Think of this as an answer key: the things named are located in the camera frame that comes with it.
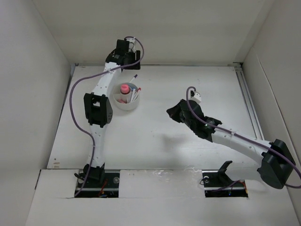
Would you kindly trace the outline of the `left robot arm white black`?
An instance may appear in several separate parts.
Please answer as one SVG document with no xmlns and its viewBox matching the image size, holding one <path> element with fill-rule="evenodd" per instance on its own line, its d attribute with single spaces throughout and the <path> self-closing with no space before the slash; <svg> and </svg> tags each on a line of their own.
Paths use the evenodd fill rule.
<svg viewBox="0 0 301 226">
<path fill-rule="evenodd" d="M 101 186 L 105 180 L 104 172 L 104 138 L 108 124 L 113 117 L 109 95 L 121 75 L 123 69 L 139 70 L 139 50 L 135 50 L 136 39 L 132 36 L 117 40 L 116 48 L 107 56 L 104 74 L 100 75 L 95 88 L 91 93 L 84 95 L 85 115 L 90 125 L 95 144 L 95 152 L 91 155 L 84 171 L 93 186 Z"/>
</svg>

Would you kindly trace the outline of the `pink glue bottle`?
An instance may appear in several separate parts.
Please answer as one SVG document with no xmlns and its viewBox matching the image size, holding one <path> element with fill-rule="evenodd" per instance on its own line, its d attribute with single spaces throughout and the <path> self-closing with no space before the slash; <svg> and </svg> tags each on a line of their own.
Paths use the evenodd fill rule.
<svg viewBox="0 0 301 226">
<path fill-rule="evenodd" d="M 127 84 L 122 84 L 120 86 L 120 96 L 123 101 L 127 102 L 127 98 L 131 94 L 131 88 Z"/>
</svg>

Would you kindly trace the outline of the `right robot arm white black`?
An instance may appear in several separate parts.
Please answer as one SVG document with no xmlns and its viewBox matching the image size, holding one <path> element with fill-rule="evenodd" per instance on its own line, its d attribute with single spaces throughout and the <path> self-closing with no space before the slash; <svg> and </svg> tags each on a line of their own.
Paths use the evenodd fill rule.
<svg viewBox="0 0 301 226">
<path fill-rule="evenodd" d="M 253 159 L 259 164 L 257 172 L 267 185 L 275 189 L 287 185 L 296 163 L 284 141 L 276 139 L 270 142 L 240 135 L 233 127 L 205 116 L 200 105 L 192 99 L 182 99 L 166 112 L 172 120 L 186 124 L 197 137 Z"/>
</svg>

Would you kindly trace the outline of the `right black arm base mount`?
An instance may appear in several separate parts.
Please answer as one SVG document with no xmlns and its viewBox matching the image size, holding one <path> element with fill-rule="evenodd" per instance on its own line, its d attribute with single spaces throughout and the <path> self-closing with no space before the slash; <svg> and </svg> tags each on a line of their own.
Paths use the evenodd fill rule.
<svg viewBox="0 0 301 226">
<path fill-rule="evenodd" d="M 204 187 L 206 198 L 248 198 L 244 180 L 232 180 L 227 174 L 227 168 L 232 161 L 226 161 L 219 169 L 202 170 L 200 185 Z"/>
</svg>

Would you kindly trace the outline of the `blue capped white pen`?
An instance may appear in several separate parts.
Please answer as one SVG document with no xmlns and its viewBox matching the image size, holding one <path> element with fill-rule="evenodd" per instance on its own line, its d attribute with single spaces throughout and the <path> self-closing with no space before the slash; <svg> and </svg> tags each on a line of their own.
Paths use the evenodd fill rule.
<svg viewBox="0 0 301 226">
<path fill-rule="evenodd" d="M 131 93 L 131 97 L 130 97 L 130 99 L 129 99 L 129 103 L 133 102 L 134 97 L 135 97 L 135 94 L 136 94 L 136 89 L 133 88 L 132 93 Z"/>
</svg>

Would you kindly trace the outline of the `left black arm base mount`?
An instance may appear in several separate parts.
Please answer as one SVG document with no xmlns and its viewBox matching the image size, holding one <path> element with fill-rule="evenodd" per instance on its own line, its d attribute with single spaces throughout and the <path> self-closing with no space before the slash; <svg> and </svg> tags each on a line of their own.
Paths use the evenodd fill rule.
<svg viewBox="0 0 301 226">
<path fill-rule="evenodd" d="M 77 184 L 74 192 L 76 198 L 118 198 L 119 196 L 119 170 L 107 170 L 102 167 L 84 169 L 75 173 Z"/>
</svg>

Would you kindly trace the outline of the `red capped white pen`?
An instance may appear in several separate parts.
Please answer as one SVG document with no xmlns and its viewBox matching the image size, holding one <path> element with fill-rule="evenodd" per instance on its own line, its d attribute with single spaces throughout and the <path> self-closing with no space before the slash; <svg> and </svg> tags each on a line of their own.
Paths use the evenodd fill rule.
<svg viewBox="0 0 301 226">
<path fill-rule="evenodd" d="M 140 91 L 141 91 L 141 88 L 139 88 L 139 89 L 135 92 L 135 94 L 134 94 L 134 96 L 133 96 L 133 98 L 132 98 L 132 102 L 135 101 L 135 100 L 138 98 Z"/>
</svg>

